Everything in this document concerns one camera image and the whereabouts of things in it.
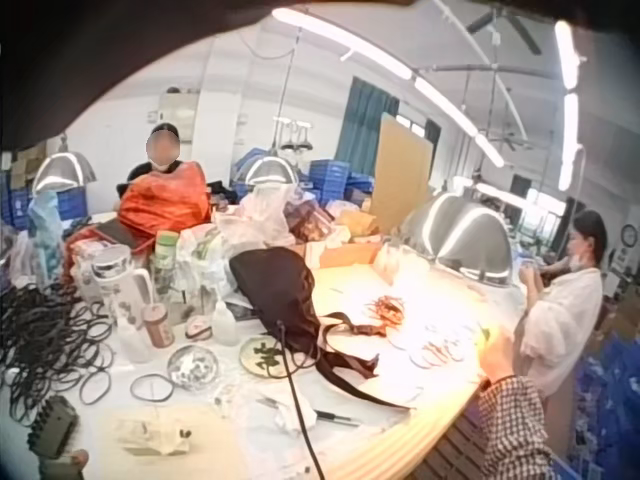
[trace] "face mask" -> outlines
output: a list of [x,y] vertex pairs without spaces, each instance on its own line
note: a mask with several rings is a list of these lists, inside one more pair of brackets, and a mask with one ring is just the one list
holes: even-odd
[[154,162],[153,160],[149,159],[149,162],[151,163],[151,165],[153,166],[153,168],[155,170],[158,170],[159,172],[164,172],[165,170],[167,170],[170,166],[171,163],[168,163],[167,165],[158,165],[156,162]]
[[582,270],[582,260],[580,260],[580,256],[579,255],[573,255],[570,259],[569,259],[569,269],[572,272],[577,272],[578,270]]

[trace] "pile of black rubber bands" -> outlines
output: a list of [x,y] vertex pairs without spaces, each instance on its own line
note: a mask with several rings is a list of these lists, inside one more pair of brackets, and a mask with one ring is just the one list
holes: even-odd
[[[80,400],[93,404],[110,389],[107,369],[113,350],[103,343],[112,324],[104,306],[81,303],[72,285],[12,287],[0,297],[0,388],[9,389],[11,417],[30,425],[50,393],[80,387]],[[82,396],[97,375],[109,386],[92,401]]]

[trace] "woman's black hair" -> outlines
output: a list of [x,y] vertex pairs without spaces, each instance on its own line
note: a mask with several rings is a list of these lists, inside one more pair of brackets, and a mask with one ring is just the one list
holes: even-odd
[[173,133],[178,139],[178,141],[180,141],[180,134],[178,133],[178,129],[175,127],[175,125],[171,123],[165,122],[165,123],[160,123],[156,125],[155,127],[153,127],[153,130],[151,130],[151,135],[153,135],[156,132],[160,132],[162,130],[166,130],[167,132]]
[[594,210],[583,210],[573,219],[573,228],[584,238],[593,238],[593,258],[600,265],[607,251],[607,228],[600,214]]

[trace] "white pitcher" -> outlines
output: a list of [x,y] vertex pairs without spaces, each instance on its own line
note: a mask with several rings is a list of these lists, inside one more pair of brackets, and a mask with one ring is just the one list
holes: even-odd
[[93,259],[91,271],[111,319],[126,318],[136,329],[142,328],[142,309],[153,303],[153,287],[149,272],[133,268],[131,249],[126,245],[105,248]]

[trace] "orange bag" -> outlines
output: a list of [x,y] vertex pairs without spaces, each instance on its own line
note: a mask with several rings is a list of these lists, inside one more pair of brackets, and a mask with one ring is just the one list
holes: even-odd
[[172,173],[151,172],[136,178],[122,197],[118,218],[152,236],[158,230],[180,232],[211,221],[202,168],[185,162]]

